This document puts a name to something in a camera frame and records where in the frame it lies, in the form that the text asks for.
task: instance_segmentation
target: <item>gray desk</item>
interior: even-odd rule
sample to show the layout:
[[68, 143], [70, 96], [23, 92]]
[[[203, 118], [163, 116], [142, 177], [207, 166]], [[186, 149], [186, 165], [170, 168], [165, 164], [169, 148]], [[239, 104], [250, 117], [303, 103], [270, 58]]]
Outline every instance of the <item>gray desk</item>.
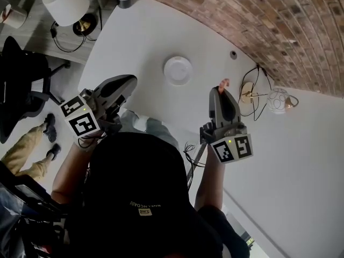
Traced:
[[[0, 50], [2, 50], [6, 38], [8, 36], [12, 36], [19, 43], [20, 47], [26, 51], [37, 52], [81, 64], [86, 64], [89, 54], [91, 53], [91, 50], [95, 44], [94, 41], [86, 40], [77, 51], [65, 53], [56, 47], [54, 40], [51, 37], [50, 29], [54, 19], [43, 5], [42, 0], [21, 0], [19, 6], [27, 10], [27, 20], [18, 29], [1, 24]], [[115, 6], [115, 1], [110, 0], [107, 6], [102, 9], [103, 26], [105, 25]], [[97, 39], [101, 31], [97, 0], [91, 0], [90, 9], [88, 12], [93, 13], [98, 18], [97, 28], [88, 37], [90, 39]], [[82, 37], [78, 37], [73, 33], [72, 26], [59, 26], [56, 28], [56, 30], [58, 32], [57, 40], [60, 46], [65, 50], [74, 50], [82, 42]]]

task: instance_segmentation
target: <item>white plate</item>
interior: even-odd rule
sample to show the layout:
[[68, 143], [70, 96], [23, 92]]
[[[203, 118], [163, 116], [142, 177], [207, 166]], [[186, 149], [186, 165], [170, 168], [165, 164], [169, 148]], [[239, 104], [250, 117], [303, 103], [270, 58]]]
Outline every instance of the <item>white plate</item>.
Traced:
[[193, 76], [190, 61], [181, 56], [169, 59], [164, 66], [163, 73], [167, 81], [175, 86], [187, 84]]

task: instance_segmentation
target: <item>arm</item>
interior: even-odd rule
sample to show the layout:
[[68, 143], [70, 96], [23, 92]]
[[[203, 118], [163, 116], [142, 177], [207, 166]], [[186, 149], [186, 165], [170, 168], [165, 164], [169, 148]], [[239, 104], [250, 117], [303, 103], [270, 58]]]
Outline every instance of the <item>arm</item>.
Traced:
[[85, 152], [73, 144], [60, 167], [54, 183], [51, 197], [60, 204], [71, 203], [82, 186], [92, 150]]
[[196, 194], [195, 209], [197, 211], [205, 205], [212, 205], [221, 210], [224, 176], [225, 165], [218, 161], [213, 149], [208, 145], [203, 177]]

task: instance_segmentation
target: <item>black lamp base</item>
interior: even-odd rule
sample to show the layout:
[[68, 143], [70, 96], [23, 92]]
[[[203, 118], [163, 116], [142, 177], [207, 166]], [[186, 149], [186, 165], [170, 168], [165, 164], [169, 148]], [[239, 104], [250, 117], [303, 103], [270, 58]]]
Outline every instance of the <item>black lamp base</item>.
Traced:
[[78, 22], [73, 24], [73, 32], [76, 35], [89, 35], [97, 26], [97, 19], [94, 15], [86, 13]]

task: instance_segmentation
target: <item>sneaker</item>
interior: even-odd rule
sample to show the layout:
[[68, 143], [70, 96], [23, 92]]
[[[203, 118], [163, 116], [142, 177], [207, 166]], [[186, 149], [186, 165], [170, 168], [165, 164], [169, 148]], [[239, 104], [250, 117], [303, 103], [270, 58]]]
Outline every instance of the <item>sneaker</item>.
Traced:
[[53, 148], [50, 149], [47, 153], [47, 156], [52, 153], [54, 155], [52, 161], [54, 161], [56, 159], [56, 156], [61, 152], [61, 146], [58, 144], [54, 144]]
[[54, 127], [55, 125], [55, 116], [53, 114], [48, 114], [44, 120], [44, 123], [47, 124], [47, 128], [43, 131], [43, 133], [48, 137], [51, 143], [56, 141], [57, 133]]

